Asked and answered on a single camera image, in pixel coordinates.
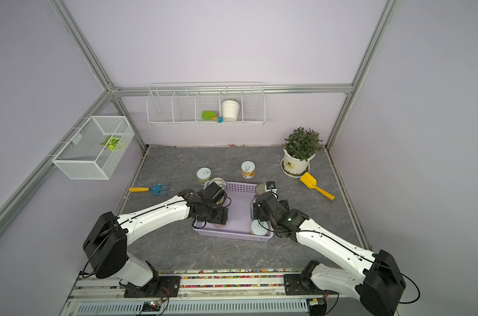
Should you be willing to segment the blue soup can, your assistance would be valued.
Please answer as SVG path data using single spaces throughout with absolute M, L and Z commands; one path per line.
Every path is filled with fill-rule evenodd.
M 223 178 L 212 178 L 207 182 L 207 186 L 213 183 L 217 184 L 222 190 L 225 190 L 227 188 L 227 182 Z
M 255 218 L 255 208 L 256 208 L 256 202 L 252 202 L 250 206 L 250 219 L 254 221 Z

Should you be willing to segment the yellow label small can front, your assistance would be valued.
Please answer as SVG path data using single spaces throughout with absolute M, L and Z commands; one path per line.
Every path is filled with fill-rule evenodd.
M 267 236 L 270 233 L 267 221 L 253 220 L 250 225 L 250 234 L 254 236 Z

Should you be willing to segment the green label small can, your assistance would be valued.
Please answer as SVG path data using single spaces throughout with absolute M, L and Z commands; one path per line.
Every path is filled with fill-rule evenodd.
M 202 167 L 198 169 L 196 176 L 198 178 L 198 181 L 201 185 L 204 185 L 207 181 L 211 180 L 212 177 L 212 171 L 208 167 Z

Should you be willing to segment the dark purple can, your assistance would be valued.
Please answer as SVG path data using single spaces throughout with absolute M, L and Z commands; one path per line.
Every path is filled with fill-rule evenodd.
M 265 183 L 258 184 L 256 186 L 256 196 L 261 196 L 266 193 L 267 187 Z

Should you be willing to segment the orange label small can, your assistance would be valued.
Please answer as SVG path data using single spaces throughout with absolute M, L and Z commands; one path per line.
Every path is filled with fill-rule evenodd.
M 256 165 L 252 161 L 244 161 L 241 164 L 241 174 L 245 179 L 251 179 L 256 172 Z

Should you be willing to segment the pink label small can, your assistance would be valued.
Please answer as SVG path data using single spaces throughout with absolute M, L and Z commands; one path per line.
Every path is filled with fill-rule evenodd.
M 225 223 L 225 224 L 215 223 L 213 225 L 214 225 L 214 227 L 216 227 L 218 229 L 222 229 L 222 228 L 225 228 L 227 226 L 227 223 Z

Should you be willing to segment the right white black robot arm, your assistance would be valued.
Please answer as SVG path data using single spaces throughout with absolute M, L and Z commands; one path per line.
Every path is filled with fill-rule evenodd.
M 307 246 L 339 266 L 332 269 L 311 261 L 301 274 L 285 277 L 287 295 L 336 292 L 358 300 L 372 315 L 395 314 L 406 281 L 390 253 L 374 253 L 345 241 L 271 192 L 257 197 L 252 209 L 255 219 L 270 224 L 279 237 Z

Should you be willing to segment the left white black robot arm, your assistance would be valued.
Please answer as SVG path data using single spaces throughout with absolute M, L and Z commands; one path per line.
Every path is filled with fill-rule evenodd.
M 155 292 L 160 288 L 158 272 L 146 261 L 128 253 L 128 246 L 137 239 L 168 224 L 191 219 L 207 225 L 224 225 L 228 220 L 228 208 L 224 205 L 228 196 L 218 184 L 211 183 L 195 192 L 182 191 L 160 204 L 141 211 L 122 214 L 111 212 L 100 215 L 83 244 L 87 257 L 85 268 L 98 279 L 116 277 L 127 287 Z

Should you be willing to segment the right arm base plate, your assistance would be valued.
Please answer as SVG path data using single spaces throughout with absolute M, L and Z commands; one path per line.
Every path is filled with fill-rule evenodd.
M 336 292 L 329 290 L 321 290 L 310 278 L 301 274 L 283 275 L 283 285 L 286 296 L 325 296 L 334 295 Z

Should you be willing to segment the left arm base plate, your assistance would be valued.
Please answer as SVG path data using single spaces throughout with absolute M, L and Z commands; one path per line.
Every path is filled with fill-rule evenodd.
M 175 298 L 181 285 L 179 276 L 156 276 L 143 287 L 128 284 L 125 287 L 125 298 Z

